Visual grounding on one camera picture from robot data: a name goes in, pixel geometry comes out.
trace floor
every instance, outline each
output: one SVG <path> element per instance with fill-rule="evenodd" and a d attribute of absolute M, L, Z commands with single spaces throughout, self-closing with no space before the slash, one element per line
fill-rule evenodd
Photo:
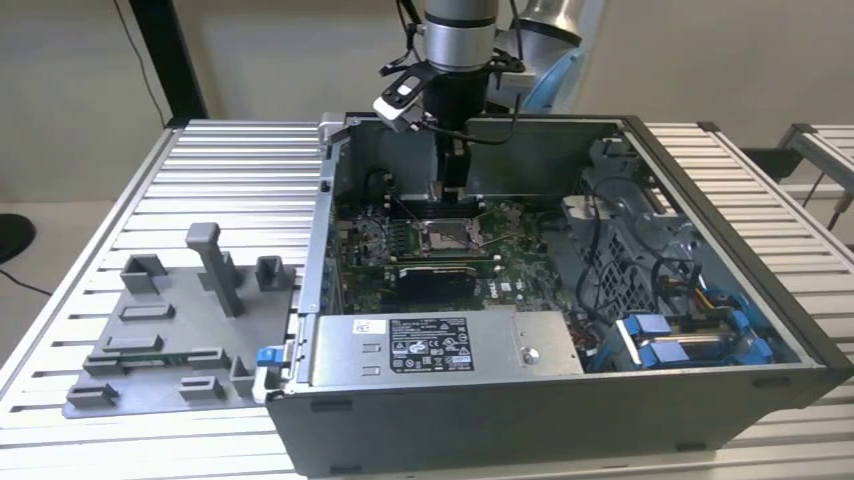
<path fill-rule="evenodd" d="M 5 263 L 2 269 L 21 282 L 51 291 L 110 207 L 112 202 L 0 203 L 0 212 L 26 216 L 38 232 L 26 251 Z M 0 277 L 0 364 L 17 346 L 45 301 L 45 296 Z"/>

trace white wall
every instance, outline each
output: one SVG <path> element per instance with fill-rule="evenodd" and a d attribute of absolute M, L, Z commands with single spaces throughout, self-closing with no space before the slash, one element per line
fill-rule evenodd
<path fill-rule="evenodd" d="M 160 130 L 112 2 L 0 0 L 0 201 L 114 198 Z"/>
<path fill-rule="evenodd" d="M 369 109 L 390 0 L 174 3 L 214 117 Z M 749 145 L 854 123 L 852 20 L 851 0 L 611 0 L 575 110 L 709 119 Z M 0 200 L 114 198 L 156 122 L 112 2 L 0 0 Z"/>
<path fill-rule="evenodd" d="M 210 114 L 313 120 L 366 111 L 402 54 L 389 0 L 174 2 Z"/>
<path fill-rule="evenodd" d="M 711 120 L 744 146 L 854 123 L 854 1 L 611 0 L 575 111 Z"/>

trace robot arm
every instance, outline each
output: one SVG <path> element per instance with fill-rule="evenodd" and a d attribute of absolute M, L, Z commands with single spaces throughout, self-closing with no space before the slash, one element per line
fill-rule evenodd
<path fill-rule="evenodd" d="M 545 63 L 556 62 L 573 49 L 580 38 L 575 16 L 577 0 L 532 0 L 517 15 L 513 30 L 496 38 L 497 0 L 424 0 L 424 61 L 408 67 L 392 62 L 385 73 L 402 71 L 373 102 L 373 109 L 396 131 L 426 128 L 436 132 L 436 196 L 454 202 L 465 186 L 469 143 L 500 144 L 509 139 L 480 139 L 468 135 L 465 122 L 482 112 L 488 93 L 494 98 L 519 99 L 536 83 L 528 70 L 529 85 L 516 82 L 501 90 L 501 77 L 525 71 L 521 58 L 535 59 L 540 76 Z M 404 2 L 409 17 L 413 7 Z M 408 28 L 409 41 L 414 33 Z M 531 47 L 521 43 L 523 37 Z M 515 50 L 513 57 L 507 50 Z"/>

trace circuit board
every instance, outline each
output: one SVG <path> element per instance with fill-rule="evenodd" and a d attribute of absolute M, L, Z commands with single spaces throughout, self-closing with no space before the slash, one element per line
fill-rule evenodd
<path fill-rule="evenodd" d="M 369 206 L 337 222 L 344 313 L 567 309 L 540 235 L 555 212 L 507 200 L 426 219 L 400 205 L 402 216 Z"/>

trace wire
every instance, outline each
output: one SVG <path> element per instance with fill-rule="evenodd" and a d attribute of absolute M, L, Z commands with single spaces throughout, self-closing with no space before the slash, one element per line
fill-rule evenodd
<path fill-rule="evenodd" d="M 492 239 L 492 240 L 489 240 L 488 242 L 482 242 L 480 245 L 477 245 L 477 248 L 482 248 L 482 247 L 485 247 L 489 243 L 494 243 L 494 242 L 497 242 L 497 241 L 500 241 L 500 240 L 504 240 L 504 239 L 507 239 L 507 238 L 509 238 L 509 237 L 515 237 L 516 235 L 521 235 L 521 232 L 512 232 L 512 233 L 508 233 L 507 235 L 501 235 L 500 237 L 493 238 L 493 239 Z"/>
<path fill-rule="evenodd" d="M 584 287 L 584 283 L 587 281 L 587 276 L 589 275 L 589 270 L 592 269 L 592 263 L 593 260 L 596 258 L 596 253 L 599 250 L 599 241 L 601 239 L 601 214 L 599 212 L 599 203 L 596 202 L 596 198 L 604 199 L 607 200 L 605 197 L 603 197 L 601 195 L 599 195 L 599 188 L 605 184 L 605 183 L 611 183 L 611 182 L 623 182 L 623 183 L 628 183 L 631 184 L 635 188 L 640 188 L 640 186 L 628 178 L 625 177 L 619 177 L 619 176 L 612 176 L 612 177 L 605 177 L 603 178 L 599 183 L 596 183 L 596 185 L 592 187 L 591 190 L 591 194 L 589 196 L 592 197 L 592 211 L 593 211 L 593 227 L 592 227 L 592 236 L 591 236 L 591 240 L 589 240 L 589 247 L 587 249 L 587 255 L 584 257 L 584 268 L 581 270 L 581 273 L 577 277 L 577 282 L 575 283 L 575 301 L 577 302 L 579 306 L 581 307 L 581 309 L 587 312 L 587 314 L 592 317 L 592 318 L 597 318 L 599 314 L 596 311 L 596 308 L 589 307 L 589 305 L 587 305 L 587 303 L 584 302 L 584 298 L 581 295 L 581 291 L 583 291 L 583 287 Z M 689 259 L 677 259 L 677 258 L 668 258 L 664 257 L 659 252 L 656 252 L 649 245 L 645 243 L 645 241 L 640 238 L 639 235 L 636 235 L 636 232 L 632 232 L 632 229 L 628 229 L 629 233 L 632 234 L 632 237 L 635 237 L 635 241 L 637 242 L 637 244 L 649 252 L 649 254 L 655 257 L 656 262 L 655 262 L 655 266 L 652 267 L 652 271 L 651 271 L 651 280 L 652 280 L 652 295 L 655 298 L 657 298 L 657 287 L 656 287 L 656 281 L 657 281 L 657 271 L 660 269 L 660 264 L 664 264 L 665 262 L 692 262 L 692 260 Z"/>
<path fill-rule="evenodd" d="M 504 143 L 507 143 L 509 141 L 509 139 L 512 138 L 513 131 L 516 130 L 516 121 L 519 120 L 519 103 L 520 102 L 521 102 L 521 95 L 516 94 L 516 102 L 515 102 L 515 106 L 513 106 L 512 120 L 511 120 L 511 123 L 509 123 L 509 132 L 507 132 L 507 135 L 504 136 L 504 138 L 480 138 L 480 137 L 473 137 L 470 135 L 465 135 L 462 133 L 452 132 L 450 130 L 445 130 L 444 128 L 438 128 L 432 123 L 425 123 L 424 124 L 424 128 L 426 130 L 433 131 L 434 133 L 437 133 L 440 135 L 444 135 L 445 137 L 454 138 L 456 140 L 462 140 L 462 141 L 470 142 L 470 143 L 478 143 L 481 145 L 503 145 Z"/>
<path fill-rule="evenodd" d="M 812 194 L 815 193 L 815 189 L 817 188 L 817 184 L 821 183 L 824 179 L 824 172 L 817 174 L 817 178 L 815 179 L 815 183 L 812 184 L 812 188 L 809 188 L 809 193 L 805 194 L 805 198 L 803 199 L 801 207 L 805 207 L 805 204 L 809 203 L 809 199 L 812 198 Z"/>
<path fill-rule="evenodd" d="M 7 278 L 11 281 L 11 283 L 14 285 L 17 285 L 18 287 L 23 287 L 26 290 L 31 290 L 33 292 L 37 292 L 41 295 L 46 295 L 47 297 L 53 295 L 53 292 L 47 292 L 46 290 L 42 290 L 38 287 L 33 287 L 31 285 L 21 282 L 17 278 L 14 278 L 11 276 L 11 274 L 9 272 L 2 270 L 1 268 L 0 268 L 0 275 L 2 275 L 5 278 Z"/>
<path fill-rule="evenodd" d="M 402 204 L 402 201 L 397 198 L 396 195 L 390 196 L 390 199 L 397 202 L 397 204 L 402 207 L 402 210 L 405 211 L 405 213 L 409 214 L 409 217 L 412 217 L 412 220 L 414 220 L 414 224 L 417 225 L 417 228 L 420 229 L 420 225 L 421 225 L 421 221 L 417 219 L 417 217 L 414 216 L 414 214 L 412 213 L 412 210 L 408 209 L 408 207 Z"/>
<path fill-rule="evenodd" d="M 397 3 L 402 4 L 402 8 L 405 9 L 405 13 L 409 16 L 412 23 L 414 25 L 420 25 L 421 18 L 417 16 L 417 8 L 414 8 L 414 4 L 412 3 L 412 0 L 397 0 Z"/>
<path fill-rule="evenodd" d="M 394 6 L 397 7 L 397 18 L 400 19 L 400 27 L 402 28 L 402 34 L 405 35 L 405 41 L 408 43 L 408 41 L 409 41 L 409 30 L 408 30 L 408 27 L 406 27 L 405 20 L 402 18 L 402 7 L 401 7 L 400 3 L 401 3 L 400 0 L 394 1 Z M 412 22 L 414 24 L 420 23 L 420 19 L 416 20 L 414 18 L 410 18 L 410 20 L 412 20 Z M 417 62 L 421 61 L 421 56 L 417 53 L 417 48 L 414 48 L 414 45 L 412 45 L 412 48 L 408 49 L 405 51 L 405 53 L 402 54 L 402 57 L 400 57 L 400 59 L 401 59 L 400 63 L 402 63 L 402 61 L 406 59 L 406 57 L 409 56 L 409 53 L 412 53 L 414 55 L 414 60 Z"/>
<path fill-rule="evenodd" d="M 373 175 L 376 175 L 377 173 L 382 174 L 382 177 L 385 175 L 390 175 L 390 172 L 388 171 L 388 169 L 382 168 L 382 167 L 374 167 L 368 169 L 368 171 L 364 173 L 364 179 L 361 180 L 361 194 L 369 198 L 369 189 L 370 189 L 370 180 L 373 178 Z"/>
<path fill-rule="evenodd" d="M 516 31 L 516 48 L 519 49 L 517 57 L 519 61 L 524 61 L 524 51 L 521 50 L 521 24 L 519 20 L 519 7 L 516 7 L 516 0 L 509 0 L 509 10 L 512 11 L 512 23 Z"/>
<path fill-rule="evenodd" d="M 696 298 L 699 299 L 699 303 L 701 303 L 705 308 L 708 309 L 715 308 L 715 306 L 711 304 L 711 302 L 705 298 L 705 295 L 703 295 L 703 291 L 699 288 L 693 289 L 693 293 L 696 295 Z"/>
<path fill-rule="evenodd" d="M 725 298 L 731 298 L 737 303 L 737 306 L 740 307 L 741 311 L 747 312 L 749 304 L 747 303 L 747 299 L 744 298 L 743 295 L 740 295 L 740 294 L 735 295 L 735 294 L 727 292 L 725 290 L 720 290 L 717 288 L 708 288 L 708 289 L 705 289 L 705 291 L 703 293 L 707 296 L 708 295 L 721 295 Z"/>
<path fill-rule="evenodd" d="M 124 35 L 128 37 L 128 42 L 130 43 L 130 48 L 133 49 L 133 53 L 136 54 L 136 60 L 138 60 L 138 69 L 142 72 L 142 82 L 145 82 L 145 90 L 148 90 L 148 96 L 150 97 L 150 103 L 153 103 L 154 108 L 157 109 L 157 116 L 160 117 L 160 126 L 165 128 L 165 119 L 162 116 L 162 110 L 160 109 L 160 104 L 157 103 L 157 99 L 154 98 L 154 93 L 150 90 L 150 83 L 148 82 L 148 72 L 145 72 L 145 63 L 142 62 L 142 56 L 138 53 L 138 49 L 136 48 L 136 43 L 133 43 L 133 37 L 130 36 L 130 30 L 128 29 L 128 23 L 124 21 L 124 14 L 121 13 L 121 7 L 118 6 L 118 0 L 112 0 L 112 4 L 116 7 L 116 13 L 118 14 L 118 20 L 121 21 L 121 28 L 124 29 Z"/>
<path fill-rule="evenodd" d="M 840 216 L 841 216 L 841 212 L 833 212 L 832 217 L 829 217 L 829 222 L 827 223 L 828 232 L 832 232 L 832 227 L 836 226 L 836 222 L 839 221 Z"/>

